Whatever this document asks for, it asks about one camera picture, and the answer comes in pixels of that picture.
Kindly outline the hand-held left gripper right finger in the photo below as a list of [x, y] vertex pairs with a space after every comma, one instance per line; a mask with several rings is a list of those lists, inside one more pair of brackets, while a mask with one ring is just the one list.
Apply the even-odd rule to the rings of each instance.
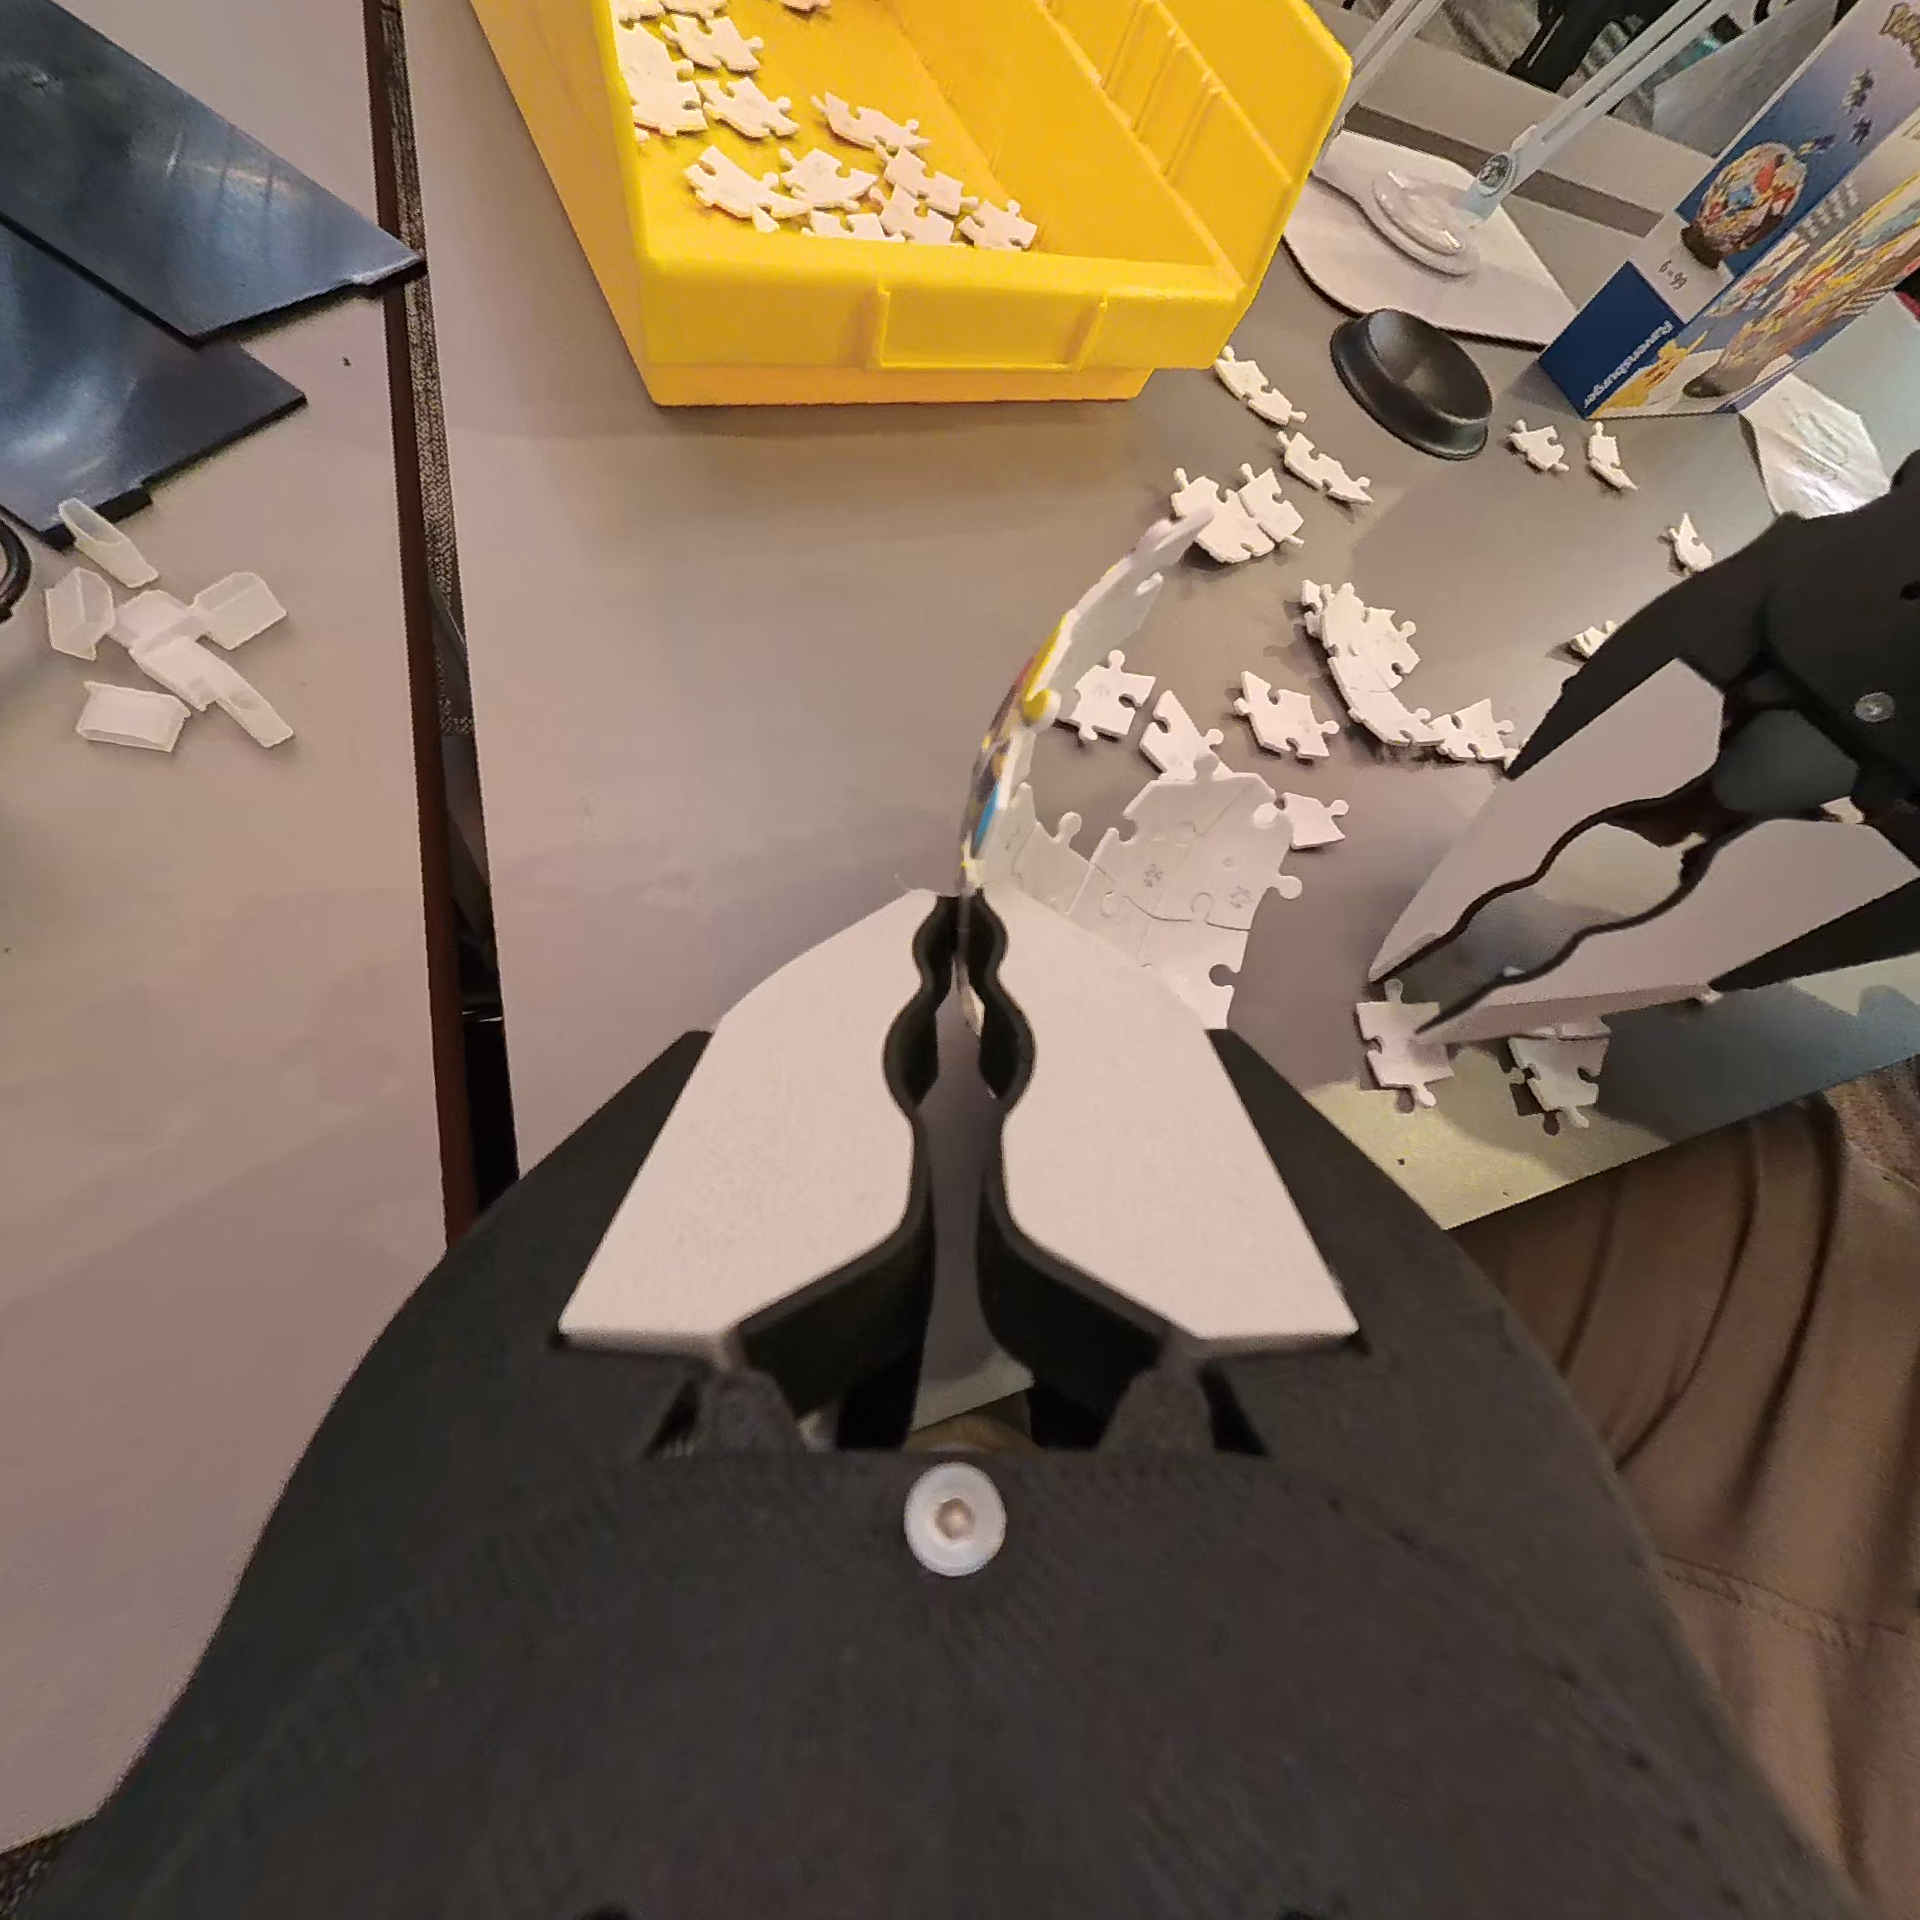
[[978, 1064], [997, 1134], [977, 1289], [1076, 1448], [1301, 1453], [1268, 1407], [1362, 1348], [1353, 1171], [1252, 1048], [1016, 887], [972, 901]]

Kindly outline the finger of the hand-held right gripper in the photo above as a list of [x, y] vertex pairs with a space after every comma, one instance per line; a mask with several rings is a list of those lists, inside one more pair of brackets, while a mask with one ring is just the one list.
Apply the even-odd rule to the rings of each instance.
[[1701, 849], [1688, 881], [1634, 918], [1584, 928], [1420, 1030], [1443, 1045], [1748, 991], [1916, 952], [1912, 848], [1869, 822], [1772, 819]]
[[1453, 939], [1485, 901], [1532, 885], [1563, 844], [1605, 816], [1664, 801], [1707, 774], [1719, 742], [1717, 704], [1621, 704], [1528, 773], [1511, 773], [1404, 904], [1370, 980]]

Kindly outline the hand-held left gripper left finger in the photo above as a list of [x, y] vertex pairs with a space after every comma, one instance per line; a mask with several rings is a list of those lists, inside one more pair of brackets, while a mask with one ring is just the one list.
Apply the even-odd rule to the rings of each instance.
[[841, 1448], [898, 1448], [916, 1406], [937, 1217], [953, 901], [911, 891], [770, 974], [697, 1055], [569, 1293], [581, 1353], [773, 1380]]

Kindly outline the partly built puzzle ball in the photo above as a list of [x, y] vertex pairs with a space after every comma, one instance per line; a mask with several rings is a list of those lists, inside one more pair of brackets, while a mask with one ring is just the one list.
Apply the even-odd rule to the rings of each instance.
[[[1129, 665], [1128, 649], [1215, 507], [1156, 520], [1057, 623], [1009, 685], [972, 774], [960, 891], [1018, 891], [1116, 948], [1204, 1028], [1229, 1025], [1242, 960], [1268, 896], [1296, 897], [1289, 819], [1259, 774], [1227, 769], [1216, 736]], [[1033, 787], [1043, 736], [1128, 739], [1147, 712], [1156, 776], [1093, 853], [1082, 816], [1045, 825]]]

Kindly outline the blue puzzle box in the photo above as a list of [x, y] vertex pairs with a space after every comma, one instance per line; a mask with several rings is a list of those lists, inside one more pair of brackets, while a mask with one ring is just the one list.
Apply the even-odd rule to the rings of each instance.
[[1916, 267], [1917, 4], [1853, 4], [1541, 368], [1586, 420], [1735, 412]]

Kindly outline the scattered white puzzle pieces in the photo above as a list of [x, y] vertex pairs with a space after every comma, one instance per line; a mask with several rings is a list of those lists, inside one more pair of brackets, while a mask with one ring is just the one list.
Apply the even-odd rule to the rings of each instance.
[[[1234, 355], [1234, 348], [1225, 348], [1216, 358], [1216, 372], [1236, 399], [1277, 409], [1273, 414], [1275, 424], [1283, 427], [1283, 432], [1277, 432], [1277, 445], [1283, 461], [1292, 472], [1306, 479], [1313, 488], [1323, 492], [1323, 495], [1337, 497], [1341, 505], [1371, 505], [1371, 483], [1367, 476], [1349, 472], [1341, 461], [1333, 459], [1321, 447], [1314, 447], [1298, 430], [1287, 432], [1289, 424], [1303, 422], [1306, 414], [1289, 406], [1287, 397], [1265, 380], [1265, 372], [1255, 360], [1242, 360]], [[1298, 505], [1283, 492], [1283, 483], [1273, 467], [1258, 470], [1250, 464], [1242, 464], [1236, 486], [1220, 486], [1204, 472], [1188, 476], [1187, 469], [1177, 469], [1175, 486], [1168, 493], [1168, 517], [1188, 507], [1215, 507], [1216, 517], [1211, 531], [1203, 533], [1187, 553], [1199, 549], [1208, 560], [1220, 566], [1240, 566], [1303, 543], [1306, 518]], [[1156, 679], [1156, 692], [1177, 697], [1179, 707], [1187, 711], [1179, 694], [1170, 685], [1163, 685], [1162, 679]], [[1339, 733], [1339, 721], [1333, 716], [1317, 711], [1308, 691], [1280, 688], [1250, 670], [1240, 673], [1240, 691], [1232, 697], [1232, 711], [1242, 718], [1242, 721], [1245, 721], [1259, 752], [1287, 761], [1327, 758], [1331, 755], [1329, 742]], [[1218, 728], [1199, 727], [1188, 711], [1187, 716], [1199, 732], [1216, 736], [1218, 755], [1225, 736]], [[1139, 749], [1152, 763], [1154, 752], [1145, 742], [1145, 728], [1147, 718], [1143, 721]], [[1600, 1069], [1609, 1048], [1607, 1028], [1605, 1017], [1599, 1017], [1544, 1025], [1511, 1040], [1501, 1040], [1509, 1063], [1521, 1069], [1525, 1093], [1541, 1113], [1554, 1115], [1556, 1119], [1581, 1129], [1591, 1125], [1591, 1111], [1599, 1105], [1600, 1095]]]

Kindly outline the heap of binned puzzle pieces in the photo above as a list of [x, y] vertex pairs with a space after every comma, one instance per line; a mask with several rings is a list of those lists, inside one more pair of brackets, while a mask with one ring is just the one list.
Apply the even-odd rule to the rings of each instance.
[[706, 220], [1025, 254], [1041, 227], [945, 127], [879, 4], [610, 4], [636, 147]]

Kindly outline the white paper leaflet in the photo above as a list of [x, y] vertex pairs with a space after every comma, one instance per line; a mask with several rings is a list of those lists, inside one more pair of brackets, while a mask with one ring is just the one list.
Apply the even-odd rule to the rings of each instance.
[[1916, 447], [1891, 459], [1851, 406], [1799, 374], [1783, 374], [1739, 409], [1775, 517], [1827, 518], [1891, 492]]

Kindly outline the joined white jigsaw strip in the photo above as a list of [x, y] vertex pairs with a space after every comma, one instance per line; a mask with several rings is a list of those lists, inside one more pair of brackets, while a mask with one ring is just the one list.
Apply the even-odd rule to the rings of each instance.
[[1517, 757], [1514, 724], [1489, 702], [1440, 712], [1408, 704], [1407, 681], [1420, 662], [1410, 622], [1365, 603], [1351, 582], [1306, 581], [1301, 607], [1339, 702], [1379, 744], [1453, 763], [1509, 765]]

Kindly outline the person's beige trousers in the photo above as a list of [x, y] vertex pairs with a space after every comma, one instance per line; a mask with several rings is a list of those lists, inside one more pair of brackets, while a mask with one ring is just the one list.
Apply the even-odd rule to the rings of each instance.
[[1562, 1373], [1778, 1799], [1917, 1916], [1916, 1063], [1453, 1232]]

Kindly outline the black round base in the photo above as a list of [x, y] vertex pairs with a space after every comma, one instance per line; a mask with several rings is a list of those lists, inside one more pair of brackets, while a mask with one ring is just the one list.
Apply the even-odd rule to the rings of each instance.
[[1359, 406], [1404, 445], [1453, 464], [1485, 449], [1492, 391], [1440, 327], [1383, 305], [1339, 323], [1329, 357]]

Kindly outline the clear plastic display stand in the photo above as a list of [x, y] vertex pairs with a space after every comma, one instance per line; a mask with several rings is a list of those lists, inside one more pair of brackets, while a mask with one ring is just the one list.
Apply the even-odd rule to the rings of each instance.
[[1607, 117], [1645, 78], [1664, 69], [1685, 43], [1727, 12], [1727, 4], [1675, 3], [1641, 9], [1641, 32], [1607, 65], [1571, 96], [1559, 96], [1544, 124], [1514, 134], [1461, 187], [1404, 174], [1396, 163], [1367, 160], [1344, 133], [1359, 97], [1439, 9], [1439, 3], [1396, 3], [1380, 14], [1353, 57], [1349, 96], [1313, 175], [1351, 200], [1393, 248], [1431, 272], [1465, 278], [1481, 262], [1481, 230], [1517, 184]]

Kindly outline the heap of clear plastic caps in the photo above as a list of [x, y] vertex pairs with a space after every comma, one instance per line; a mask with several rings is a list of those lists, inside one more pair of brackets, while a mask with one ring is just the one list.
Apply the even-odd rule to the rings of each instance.
[[43, 593], [53, 651], [97, 665], [107, 646], [139, 684], [92, 679], [79, 736], [93, 744], [170, 755], [197, 712], [221, 712], [260, 749], [296, 739], [293, 724], [248, 679], [233, 656], [285, 620], [276, 592], [253, 571], [233, 571], [187, 599], [160, 588], [138, 541], [80, 497], [56, 507], [80, 563]]

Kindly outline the yellow plastic bin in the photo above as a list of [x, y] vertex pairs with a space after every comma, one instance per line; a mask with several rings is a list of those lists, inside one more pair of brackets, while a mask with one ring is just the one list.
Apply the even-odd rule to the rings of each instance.
[[658, 405], [1129, 399], [1209, 368], [1349, 89], [1296, 3], [879, 3], [1025, 254], [759, 233], [643, 156], [610, 4], [474, 4]]

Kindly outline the dark plastic panel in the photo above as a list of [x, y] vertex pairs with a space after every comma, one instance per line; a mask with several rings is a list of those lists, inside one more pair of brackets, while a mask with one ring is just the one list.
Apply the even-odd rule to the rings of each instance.
[[53, 3], [3, 4], [3, 220], [192, 345], [426, 272], [419, 251]]
[[3, 505], [71, 543], [68, 497], [115, 520], [153, 485], [305, 406], [248, 350], [194, 348], [3, 228]]

